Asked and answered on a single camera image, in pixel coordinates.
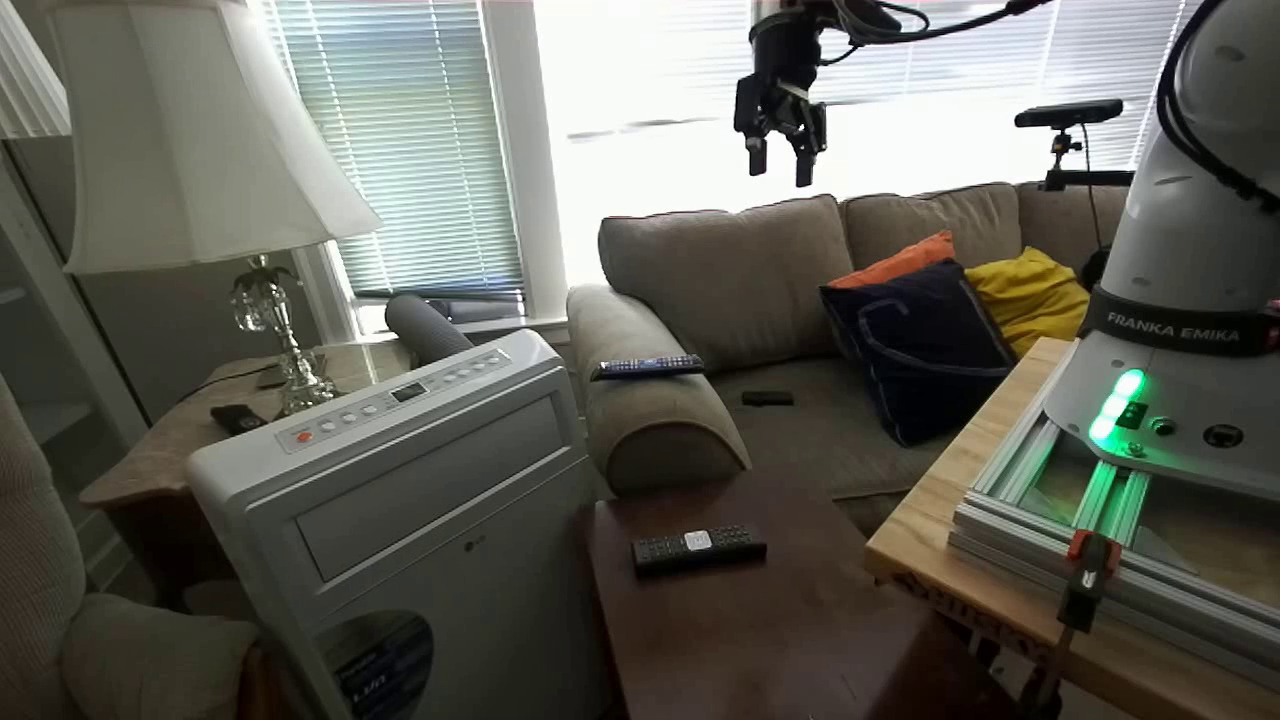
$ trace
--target wooden side table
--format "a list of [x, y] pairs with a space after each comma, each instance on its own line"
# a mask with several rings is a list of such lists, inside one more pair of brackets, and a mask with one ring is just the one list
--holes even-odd
[[[389, 344], [335, 344], [320, 352], [340, 392], [411, 367], [409, 352]], [[190, 456], [224, 438], [208, 416], [217, 404], [249, 404], [256, 416], [279, 416], [279, 389], [256, 389], [277, 358], [233, 358], [217, 367], [202, 392], [169, 409], [104, 474], [86, 483], [80, 502], [104, 507], [127, 552], [158, 589], [158, 605], [185, 609], [185, 589], [237, 575], [221, 552], [198, 497], [190, 491]]]
[[[768, 558], [636, 580], [636, 537], [708, 525], [761, 526]], [[627, 720], [1014, 717], [931, 611], [863, 575], [854, 525], [788, 481], [601, 501], [590, 552]]]
[[[1040, 341], [879, 525], [863, 552], [871, 575], [910, 589], [936, 611], [1032, 658], [1046, 658], [1061, 635], [1055, 605], [1015, 575], [954, 552], [950, 537], [957, 502], [974, 488], [977, 472], [1068, 352], [1073, 344], [1063, 341]], [[1280, 717], [1280, 693], [1229, 676], [1110, 619], [1073, 640], [1063, 681], [1133, 717]]]

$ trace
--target white robot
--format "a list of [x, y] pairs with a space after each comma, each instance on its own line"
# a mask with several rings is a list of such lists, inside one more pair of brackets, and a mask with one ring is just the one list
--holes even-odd
[[[879, 0], [761, 0], [755, 71], [737, 131], [764, 173], [764, 135], [795, 146], [807, 183], [824, 108], [807, 102], [816, 32], [904, 42]], [[1106, 462], [1280, 501], [1280, 29], [1276, 0], [1204, 0], [1168, 52], [1133, 191], [1081, 348], [1046, 411]]]

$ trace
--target lamp shade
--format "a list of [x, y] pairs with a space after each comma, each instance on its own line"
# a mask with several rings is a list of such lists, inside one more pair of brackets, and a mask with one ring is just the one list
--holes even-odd
[[0, 139], [73, 135], [67, 90], [13, 0], [0, 0]]
[[381, 221], [242, 0], [47, 9], [78, 120], [67, 272], [289, 250]]

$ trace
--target window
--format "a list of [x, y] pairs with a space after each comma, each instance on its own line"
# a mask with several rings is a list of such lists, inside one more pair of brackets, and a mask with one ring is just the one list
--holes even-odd
[[[974, 0], [913, 9], [927, 9], [931, 22], [991, 12]], [[768, 135], [768, 174], [749, 174], [731, 131], [731, 90], [753, 71], [753, 2], [541, 2], [568, 285], [601, 279], [596, 224], [608, 210], [1046, 174], [1054, 131], [1014, 127], [1032, 102], [1121, 97], [1127, 108], [1092, 127], [1090, 159], [1133, 166], [1162, 60], [1183, 16], [1191, 0], [1055, 0], [946, 39], [859, 47], [814, 89], [829, 101], [829, 152], [816, 183], [795, 187], [785, 135]], [[840, 47], [846, 37], [829, 32], [824, 56]]]
[[478, 0], [259, 0], [271, 39], [386, 227], [335, 243], [356, 299], [522, 311], [512, 200]]

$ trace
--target yellow cloth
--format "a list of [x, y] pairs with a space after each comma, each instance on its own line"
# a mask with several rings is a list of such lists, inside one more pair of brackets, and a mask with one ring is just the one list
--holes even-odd
[[1090, 293], [1078, 285], [1068, 262], [1055, 262], [1040, 248], [964, 268], [964, 276], [1015, 354], [1025, 354], [1040, 336], [1073, 341], [1083, 322]]

